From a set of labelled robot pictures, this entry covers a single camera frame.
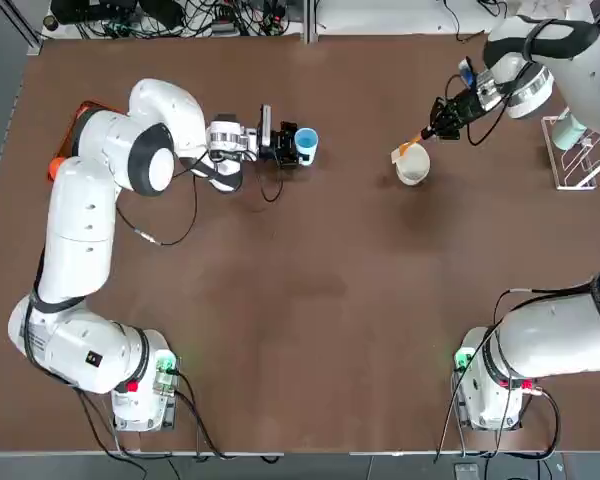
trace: metal frame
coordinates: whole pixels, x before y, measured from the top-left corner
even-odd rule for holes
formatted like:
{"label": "metal frame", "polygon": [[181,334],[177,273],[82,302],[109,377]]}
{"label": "metal frame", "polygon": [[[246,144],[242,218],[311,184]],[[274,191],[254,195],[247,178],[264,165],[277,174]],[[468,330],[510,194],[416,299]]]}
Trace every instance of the metal frame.
{"label": "metal frame", "polygon": [[318,41],[318,31],[316,25],[316,0],[304,0],[304,18],[302,21],[302,41],[307,43],[315,43]]}
{"label": "metal frame", "polygon": [[0,10],[11,22],[11,25],[20,33],[22,38],[29,44],[27,55],[38,55],[42,48],[42,40],[40,34],[31,26],[31,24],[20,13],[11,0],[0,0]]}
{"label": "metal frame", "polygon": [[551,140],[551,127],[568,111],[565,109],[557,117],[543,117],[541,122],[553,179],[558,190],[594,190],[600,173],[600,133],[587,129],[578,143],[565,152],[556,149]]}

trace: table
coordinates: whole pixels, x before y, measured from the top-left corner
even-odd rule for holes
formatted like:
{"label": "table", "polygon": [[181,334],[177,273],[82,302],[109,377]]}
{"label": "table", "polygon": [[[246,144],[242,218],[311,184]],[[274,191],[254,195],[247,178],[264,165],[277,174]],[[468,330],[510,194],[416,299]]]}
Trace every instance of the table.
{"label": "table", "polygon": [[[46,167],[73,111],[85,99],[125,108],[143,77],[187,89],[208,120],[229,111],[255,124],[269,103],[276,124],[319,132],[318,156],[274,205],[250,168],[236,195],[200,182],[196,227],[172,249],[118,222],[111,276],[91,308],[166,335],[225,451],[432,451],[452,354],[469,328],[491,322],[497,295],[572,285],[600,269],[600,192],[554,189],[539,118],[505,119],[479,148],[429,142],[426,184],[398,182],[389,151],[423,126],[458,60],[479,58],[480,45],[425,36],[47,42],[27,65],[0,166],[0,451],[97,450],[75,396],[27,364],[7,320],[35,274]],[[159,198],[126,192],[119,204],[169,240],[192,202],[179,179]],[[600,450],[600,373],[543,385],[562,410],[560,448]],[[534,403],[503,448],[546,446],[551,414]],[[129,445],[192,451],[193,422],[185,409],[178,416],[174,433]],[[468,441],[490,447],[492,435]],[[446,448],[458,446],[451,425]]]}

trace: white robotic arm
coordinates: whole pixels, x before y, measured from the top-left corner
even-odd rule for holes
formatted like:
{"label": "white robotic arm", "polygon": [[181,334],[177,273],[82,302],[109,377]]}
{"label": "white robotic arm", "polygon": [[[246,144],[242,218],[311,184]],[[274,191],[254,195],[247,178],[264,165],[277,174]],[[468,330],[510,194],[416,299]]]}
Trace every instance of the white robotic arm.
{"label": "white robotic arm", "polygon": [[74,156],[61,164],[53,184],[44,260],[8,331],[22,353],[29,350],[39,366],[70,385],[112,392],[119,429],[145,431],[162,426],[173,392],[171,378],[161,373],[175,367],[175,356],[158,332],[106,320],[84,297],[109,276],[121,189],[147,196],[164,191],[176,149],[194,152],[204,141],[204,118],[191,95],[157,80],[139,82],[130,103],[129,115],[92,108],[78,117]]}
{"label": "white robotic arm", "polygon": [[[505,20],[485,45],[488,70],[477,76],[463,72],[468,90],[456,97],[454,108],[469,105],[456,108],[466,115],[451,115],[451,120],[440,115],[437,127],[444,133],[457,131],[507,95],[509,115],[524,117],[549,98],[555,78],[571,114],[600,132],[600,25],[591,20]],[[435,135],[435,127],[432,122],[427,133]],[[600,370],[600,285],[592,281],[569,291],[508,313],[484,348],[478,347],[491,329],[467,333],[455,357],[456,375],[462,375],[461,417],[467,425],[516,428],[530,379]]]}

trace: paper cup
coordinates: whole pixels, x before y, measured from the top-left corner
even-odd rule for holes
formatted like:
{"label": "paper cup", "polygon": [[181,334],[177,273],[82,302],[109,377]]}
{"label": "paper cup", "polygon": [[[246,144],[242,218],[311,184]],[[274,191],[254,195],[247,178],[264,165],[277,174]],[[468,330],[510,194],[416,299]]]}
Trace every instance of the paper cup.
{"label": "paper cup", "polygon": [[298,163],[308,167],[313,163],[318,149],[318,134],[312,128],[301,128],[294,137],[298,150]]}
{"label": "paper cup", "polygon": [[419,184],[429,174],[429,154],[419,143],[411,145],[404,155],[396,160],[396,173],[405,185]]}

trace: cable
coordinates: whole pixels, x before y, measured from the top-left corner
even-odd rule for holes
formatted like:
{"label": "cable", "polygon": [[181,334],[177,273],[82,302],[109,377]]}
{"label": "cable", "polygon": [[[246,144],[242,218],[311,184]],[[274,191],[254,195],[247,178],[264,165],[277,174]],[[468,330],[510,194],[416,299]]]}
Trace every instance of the cable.
{"label": "cable", "polygon": [[[509,293],[515,293],[515,292],[538,293],[538,294],[543,294],[543,295],[526,300],[526,301],[516,305],[515,307],[513,307],[511,309],[511,311],[518,310],[518,309],[520,309],[524,306],[530,305],[532,303],[546,301],[546,300],[550,300],[550,299],[554,299],[554,298],[562,298],[562,297],[571,296],[571,295],[589,293],[590,285],[589,285],[589,283],[584,283],[581,285],[576,285],[574,287],[569,287],[569,288],[565,288],[565,289],[561,289],[561,290],[558,290],[558,289],[535,289],[535,288],[534,289],[512,288],[512,289],[506,290],[505,292],[500,294],[500,296],[498,297],[498,300],[497,300],[495,308],[494,308],[494,319],[495,319],[495,315],[497,312],[497,308],[500,304],[500,301]],[[462,383],[462,380],[464,379],[465,374],[469,370],[469,367],[473,363],[473,360],[476,358],[476,356],[479,354],[479,352],[483,349],[485,344],[496,333],[496,331],[498,330],[498,328],[500,327],[500,325],[502,324],[502,322],[504,321],[505,318],[506,318],[506,316],[503,316],[500,320],[495,322],[491,328],[491,331],[487,335],[485,335],[485,337],[482,339],[482,341],[478,344],[474,355],[469,359],[469,362],[467,362],[465,369],[463,370],[462,374],[460,375],[460,378],[458,379],[458,382],[455,384],[455,387],[453,388],[453,393],[451,395],[451,401],[449,402],[449,406],[447,408],[447,414],[445,417],[442,434],[440,435],[440,441],[438,443],[438,447],[436,448],[436,456],[434,458],[434,463],[437,463],[437,461],[439,460],[440,455],[442,453],[442,447],[444,445],[444,439],[447,434],[449,419],[451,417],[451,410],[454,408],[453,406],[454,406],[454,402],[455,402],[455,399],[458,394],[460,384]],[[548,392],[546,392],[545,390],[542,390],[542,391],[543,391],[543,395],[545,395],[548,399],[550,399],[551,405],[554,409],[555,418],[556,418],[556,430],[555,430],[555,435],[554,435],[554,439],[552,441],[551,446],[544,454],[541,454],[540,456],[536,456],[536,455],[528,456],[527,454],[508,454],[508,455],[515,456],[517,458],[530,458],[530,459],[540,459],[541,460],[542,458],[548,458],[555,451],[555,448],[559,442],[559,437],[560,437],[560,413],[558,410],[557,403],[551,398],[551,396],[548,394]]]}
{"label": "cable", "polygon": [[260,176],[260,172],[258,171],[258,162],[257,162],[258,159],[252,152],[250,152],[248,150],[245,153],[253,159],[255,172],[256,172],[256,178],[258,179],[258,183],[260,184],[260,194],[262,195],[262,198],[264,198],[265,202],[267,202],[267,203],[275,203],[278,200],[278,198],[280,198],[280,195],[282,195],[282,190],[284,189],[284,180],[282,179],[282,173],[281,173],[282,169],[280,168],[280,161],[278,160],[278,156],[276,155],[275,150],[274,150],[273,154],[275,155],[276,165],[278,167],[278,173],[277,173],[278,191],[276,192],[276,194],[273,197],[268,197],[266,192],[264,191],[262,177]]}
{"label": "cable", "polygon": [[507,418],[507,412],[509,410],[509,403],[511,402],[511,372],[509,372],[509,378],[507,380],[507,402],[504,405],[504,412],[502,414],[502,421],[500,422],[500,428],[498,429],[498,434],[496,436],[496,449],[489,456],[489,458],[493,458],[498,455],[500,452],[500,441],[502,440],[502,431],[504,430],[504,422]]}
{"label": "cable", "polygon": [[495,130],[495,128],[498,126],[498,123],[500,123],[500,120],[502,119],[504,112],[507,110],[507,107],[509,106],[509,102],[511,101],[511,98],[513,97],[513,95],[516,92],[516,90],[518,88],[518,84],[520,83],[520,80],[522,79],[523,75],[527,72],[527,70],[529,70],[529,68],[531,68],[531,65],[532,65],[531,63],[527,63],[524,67],[522,67],[522,69],[518,72],[518,75],[516,75],[516,77],[513,80],[513,85],[511,87],[511,90],[505,96],[501,97],[500,101],[496,104],[495,107],[493,107],[493,108],[496,108],[498,105],[503,104],[502,109],[500,110],[500,113],[498,114],[498,117],[496,118],[496,121],[493,122],[493,125],[491,125],[489,130],[487,130],[487,133],[485,133],[480,140],[474,141],[471,138],[471,130],[469,128],[470,124],[467,123],[467,139],[469,140],[469,143],[471,145],[473,145],[474,147],[477,147],[482,142],[484,142],[489,137],[489,135],[491,135],[491,133]]}
{"label": "cable", "polygon": [[178,470],[176,470],[176,467],[175,467],[175,465],[173,464],[173,462],[171,461],[171,459],[170,459],[170,458],[167,458],[167,462],[169,462],[169,466],[171,467],[171,470],[173,470],[173,473],[175,473],[175,474],[176,474],[176,478],[177,478],[178,480],[181,480],[181,479],[180,479],[180,474],[178,473]]}
{"label": "cable", "polygon": [[460,375],[460,378],[458,379],[458,383],[456,383],[456,386],[453,389],[453,394],[451,395],[451,401],[449,402],[449,407],[447,408],[447,415],[445,417],[444,426],[443,426],[443,429],[442,429],[442,434],[440,435],[440,441],[438,443],[438,446],[436,447],[436,456],[435,456],[435,458],[433,460],[434,464],[437,463],[438,460],[440,459],[440,454],[442,453],[442,447],[444,446],[444,439],[447,436],[447,428],[449,426],[449,418],[451,417],[451,410],[453,409],[453,403],[455,402],[456,397],[458,396],[458,390],[459,390],[460,385],[462,384],[462,380],[464,379],[464,376],[469,371],[469,367],[471,367],[471,364],[473,363],[474,359],[480,353],[480,350],[482,350],[482,348],[487,343],[487,341],[489,341],[489,339],[491,339],[491,337],[496,332],[496,330],[500,327],[500,325],[502,325],[502,322],[504,321],[504,319],[505,319],[505,317],[502,317],[493,326],[493,328],[491,329],[491,331],[487,335],[485,335],[484,338],[482,339],[482,341],[478,344],[478,347],[476,348],[475,353],[473,354],[473,356],[467,362],[466,367],[464,368],[464,370],[462,371],[462,374]]}
{"label": "cable", "polygon": [[444,86],[444,99],[448,102],[450,100],[449,98],[449,87],[451,86],[451,82],[453,82],[455,79],[458,80],[462,80],[462,77],[460,76],[459,73],[455,73],[453,75],[451,75],[449,77],[449,80],[447,80],[447,84]]}
{"label": "cable", "polygon": [[87,422],[89,423],[89,428],[91,429],[93,438],[95,439],[95,441],[98,444],[98,446],[100,447],[100,449],[104,452],[104,454],[107,457],[109,457],[113,460],[116,460],[118,462],[126,463],[128,465],[133,465],[135,468],[141,470],[142,471],[142,480],[145,480],[147,478],[147,469],[146,468],[144,468],[139,463],[134,462],[133,460],[129,460],[129,459],[123,458],[123,457],[117,457],[113,453],[111,453],[109,450],[107,450],[107,447],[104,445],[104,443],[100,439],[100,436],[98,435],[98,431],[96,430],[96,427],[93,424],[93,419],[91,418],[91,413],[89,412],[89,409],[87,408],[87,404],[84,401],[83,395],[86,396],[86,393],[80,389],[74,389],[74,390],[76,392],[76,395],[78,395],[78,400],[80,400],[80,404],[82,405],[82,410],[84,411],[84,414],[87,417]]}
{"label": "cable", "polygon": [[140,235],[145,240],[147,240],[155,245],[158,245],[160,247],[173,247],[175,245],[178,245],[179,243],[182,243],[185,238],[187,238],[189,233],[191,233],[191,230],[193,230],[193,226],[196,223],[196,218],[198,217],[198,190],[196,188],[196,178],[197,178],[197,176],[193,175],[193,198],[194,198],[194,202],[195,202],[195,205],[193,208],[193,217],[191,218],[191,222],[189,223],[189,228],[187,228],[187,230],[184,232],[184,234],[182,234],[182,236],[180,236],[177,240],[174,240],[172,242],[160,242],[160,241],[156,240],[155,237],[153,237],[153,235],[150,235],[150,234],[140,230],[133,223],[131,223],[129,221],[129,219],[127,219],[127,217],[124,215],[124,213],[122,213],[122,210],[120,210],[120,207],[117,204],[116,204],[116,212],[118,212],[118,215],[120,216],[122,221],[131,230],[133,230],[134,233]]}
{"label": "cable", "polygon": [[[497,0],[476,0],[478,5],[486,10],[489,15],[496,18],[500,16],[502,12],[501,6],[504,5],[504,18],[507,18],[507,14],[509,13],[509,7],[506,1],[497,1]],[[490,7],[498,7],[498,11],[494,12]]]}
{"label": "cable", "polygon": [[[549,464],[547,463],[546,460],[538,460],[538,463],[542,461],[542,463],[544,463],[544,466],[547,467],[547,472],[549,473],[549,480],[553,480],[553,473],[551,472],[551,467],[549,467]],[[538,469],[538,480],[540,480],[540,471]]]}
{"label": "cable", "polygon": [[268,457],[265,457],[264,455],[261,455],[260,458],[262,459],[262,461],[264,463],[268,463],[269,465],[274,465],[274,464],[278,463],[282,457],[268,458]]}
{"label": "cable", "polygon": [[189,379],[179,370],[169,370],[167,373],[169,373],[171,375],[176,375],[177,377],[181,378],[184,381],[185,385],[187,386],[187,390],[189,391],[189,395],[191,395],[191,399],[187,398],[186,395],[184,395],[182,392],[180,392],[178,390],[176,390],[175,395],[177,398],[182,400],[185,403],[185,405],[187,405],[189,410],[191,411],[193,418],[195,419],[200,430],[202,431],[202,436],[204,437],[204,441],[207,444],[207,446],[211,449],[211,452],[216,457],[221,458],[222,460],[232,460],[232,459],[236,458],[233,456],[225,455],[224,453],[220,452],[220,450],[218,450],[218,448],[213,443],[213,440],[211,440],[211,437],[209,436],[207,427],[205,426],[204,422],[202,421],[202,416],[200,415],[200,412],[198,411],[198,407],[196,406],[195,395],[193,394],[193,388],[191,388],[191,383],[189,382]]}
{"label": "cable", "polygon": [[[177,375],[182,377],[182,374],[180,372],[178,372]],[[195,421],[198,425],[198,428],[200,428],[200,430],[202,431],[202,436],[204,438],[204,441],[207,444],[207,446],[209,447],[209,449],[211,450],[211,452],[216,457],[221,458],[222,460],[233,460],[234,458],[236,458],[233,456],[225,455],[220,450],[218,450],[216,445],[213,443],[213,440],[211,440],[211,437],[209,436],[207,427],[205,426],[204,422],[202,421],[202,417],[200,416],[200,412],[198,412],[198,408],[196,407],[195,403],[192,402],[191,400],[189,400],[189,398],[187,398],[187,396],[184,393],[182,393],[178,390],[176,390],[175,395],[177,398],[182,400],[184,402],[184,404],[187,406],[187,408],[189,408],[189,411],[191,411],[191,414],[193,415],[193,418],[195,419]]]}
{"label": "cable", "polygon": [[456,12],[454,12],[453,10],[451,10],[451,7],[449,7],[449,5],[447,4],[448,0],[442,0],[442,5],[444,5],[444,8],[446,8],[447,10],[449,10],[449,13],[451,13],[451,15],[453,15],[453,18],[455,19],[456,23],[456,41],[460,42],[460,43],[467,43],[470,40],[473,40],[475,37],[477,37],[478,35],[482,35],[483,33],[485,33],[484,30],[480,30],[479,32],[476,33],[472,33],[469,36],[465,37],[465,38],[460,38],[460,20],[458,20],[458,16],[456,15]]}
{"label": "cable", "polygon": [[549,401],[549,404],[553,409],[555,430],[553,434],[553,439],[551,440],[551,444],[549,445],[549,448],[547,448],[547,450],[545,450],[543,453],[535,454],[507,452],[507,455],[509,455],[510,457],[523,458],[526,460],[546,460],[551,455],[553,455],[556,449],[558,448],[558,443],[560,443],[560,434],[562,431],[562,419],[560,416],[560,408],[558,407],[558,403],[547,390],[543,388],[539,389],[539,391],[540,394]]}

